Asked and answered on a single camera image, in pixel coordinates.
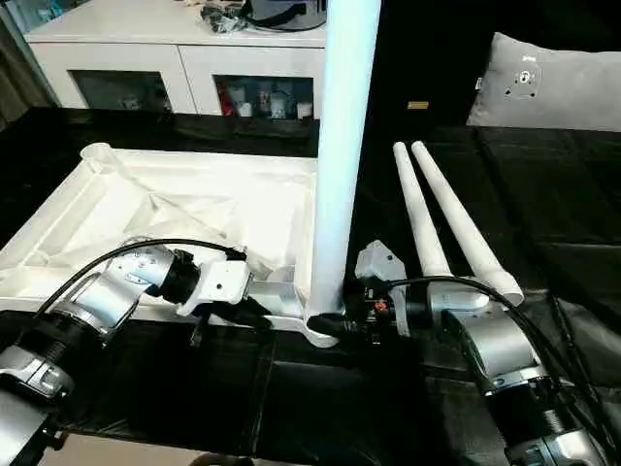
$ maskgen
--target white cabinet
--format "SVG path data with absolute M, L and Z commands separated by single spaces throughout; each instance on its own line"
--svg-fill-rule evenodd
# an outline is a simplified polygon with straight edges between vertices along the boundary
M 285 95 L 289 105 L 310 101 L 315 117 L 321 115 L 324 49 L 181 46 L 180 54 L 199 114 L 222 115 L 218 91 L 226 92 L 226 84 L 237 81 L 248 83 L 242 89 L 247 101 L 255 100 L 248 87 L 263 82 L 274 88 L 274 95 Z
M 175 113 L 196 113 L 176 46 L 30 46 L 63 107 L 156 110 L 159 105 Z
M 200 9 L 91 0 L 25 39 L 63 107 L 233 115 L 244 97 L 255 117 L 297 117 L 301 103 L 319 118 L 324 27 L 215 34 Z

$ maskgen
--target black cable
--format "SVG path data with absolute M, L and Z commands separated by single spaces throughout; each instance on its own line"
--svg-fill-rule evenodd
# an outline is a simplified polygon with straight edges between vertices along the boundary
M 594 436 L 594 438 L 596 438 L 598 442 L 600 442 L 602 447 L 607 452 L 614 452 L 612 458 L 618 457 L 619 453 L 621 453 L 621 442 L 616 435 L 616 431 L 614 430 L 612 422 L 604 412 L 604 409 L 602 407 L 602 401 L 599 398 L 599 394 L 597 396 L 593 394 L 594 391 L 595 393 L 597 393 L 597 390 L 595 390 L 593 385 L 588 380 L 584 381 L 582 377 L 579 377 L 575 374 L 573 368 L 568 364 L 568 362 L 561 355 L 561 353 L 556 348 L 554 348 L 549 339 L 539 330 L 539 328 L 534 325 L 528 317 L 526 317 L 523 313 L 519 312 L 517 310 L 517 307 L 514 306 L 499 291 L 475 280 L 454 276 L 429 276 L 418 279 L 395 280 L 387 282 L 386 286 L 388 287 L 388 289 L 390 289 L 395 286 L 421 285 L 429 283 L 463 284 L 475 288 L 481 291 L 483 294 L 486 294 L 487 296 L 490 296 L 499 303 L 503 304 L 507 308 L 507 314 L 515 321 L 515 323 L 520 327 L 520 329 L 524 332 L 527 338 L 529 338 L 539 357 L 545 357 L 546 353 L 550 354 L 554 359 L 554 362 L 556 362 L 556 364 L 558 364 L 565 371 L 571 382 L 579 389 L 582 397 L 584 398 L 584 402 L 587 404 L 588 408 L 591 410 L 593 417 L 595 418 L 597 427 L 599 427 L 596 428 L 591 423 L 589 423 L 589 425 L 585 426 L 585 428 L 587 430 L 591 429 L 589 433 Z M 544 366 L 548 371 L 553 367 L 551 364 L 549 364 L 549 362 L 544 362 Z M 558 375 L 554 375 L 553 380 L 557 384 L 557 386 L 561 386 Z
M 71 288 L 79 279 L 84 277 L 88 272 L 97 267 L 98 265 L 106 262 L 107 260 L 113 259 L 120 255 L 125 254 L 131 250 L 138 250 L 141 248 L 146 248 L 148 246 L 160 246 L 160 245 L 189 245 L 189 246 L 199 246 L 202 248 L 208 248 L 210 250 L 221 250 L 226 252 L 226 256 L 228 259 L 237 259 L 237 260 L 245 260 L 245 253 L 234 250 L 232 248 L 227 248 L 222 245 L 217 245 L 216 243 L 209 243 L 207 241 L 201 240 L 186 240 L 182 238 L 165 238 L 165 239 L 157 239 L 157 240 L 145 240 L 140 241 L 138 243 L 132 243 L 131 245 L 121 246 L 120 248 L 116 248 L 115 250 L 111 250 L 103 255 L 100 255 L 96 259 L 92 260 L 84 267 L 82 267 L 73 277 L 71 277 L 67 282 L 61 285 L 37 310 L 34 315 L 34 318 L 40 317 L 45 313 L 47 309 L 49 309 L 69 288 Z

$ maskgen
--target cabinet drawer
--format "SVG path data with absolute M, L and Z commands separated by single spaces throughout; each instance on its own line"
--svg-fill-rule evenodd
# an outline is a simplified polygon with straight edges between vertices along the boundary
M 196 113 L 177 46 L 54 43 L 30 46 L 63 107 L 97 107 L 93 105 L 93 99 L 102 99 L 98 93 L 113 95 L 125 87 L 138 89 L 136 93 L 139 93 L 144 82 L 145 85 L 156 83 L 162 87 L 156 93 L 167 101 L 168 110 Z M 93 91 L 98 83 L 101 84 L 100 92 Z M 123 105 L 126 108 L 131 108 L 132 100 L 139 100 L 138 97 L 132 98 L 131 93 L 110 99 L 116 99 L 115 105 L 120 105 L 118 100 L 125 99 Z M 140 108 L 140 103 L 136 102 L 135 106 Z
M 233 77 L 310 79 L 321 115 L 324 49 L 182 46 L 180 54 L 199 114 L 222 115 L 216 80 Z

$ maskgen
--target black table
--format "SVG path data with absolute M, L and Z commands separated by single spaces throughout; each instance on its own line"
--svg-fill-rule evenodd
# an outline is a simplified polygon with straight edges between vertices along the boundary
M 219 117 L 31 111 L 0 133 L 8 165 L 0 241 L 71 172 L 87 144 L 314 156 L 317 126 L 305 131 L 310 137 L 285 138 L 290 127 L 256 134 Z M 559 348 L 559 318 L 570 319 L 621 425 L 621 135 L 462 127 L 420 136 L 524 288 L 523 309 Z M 363 149 L 349 273 L 357 251 L 379 238 L 406 262 L 409 276 L 420 274 L 391 144 L 369 138 Z M 453 271 L 468 275 L 438 206 L 430 208 Z M 0 337 L 10 340 L 25 318 L 3 313 Z M 350 351 L 238 328 L 211 328 L 203 346 L 191 349 L 191 331 L 129 323 L 60 421 L 82 434 L 308 464 L 430 457 L 433 464 L 504 464 L 503 441 L 461 355 L 429 332 Z

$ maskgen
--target white tube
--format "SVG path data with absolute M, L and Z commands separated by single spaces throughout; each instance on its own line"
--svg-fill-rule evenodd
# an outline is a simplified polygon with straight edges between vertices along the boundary
M 306 315 L 338 313 L 381 0 L 328 3 L 323 110 Z
M 416 141 L 411 145 L 411 151 L 429 186 L 434 191 L 444 216 L 474 274 L 496 288 L 511 304 L 518 306 L 524 301 L 522 290 L 515 278 L 503 269 L 425 145 Z
M 408 149 L 404 143 L 395 143 L 392 150 L 423 275 L 451 275 L 434 221 L 431 219 L 414 168 L 411 166 Z

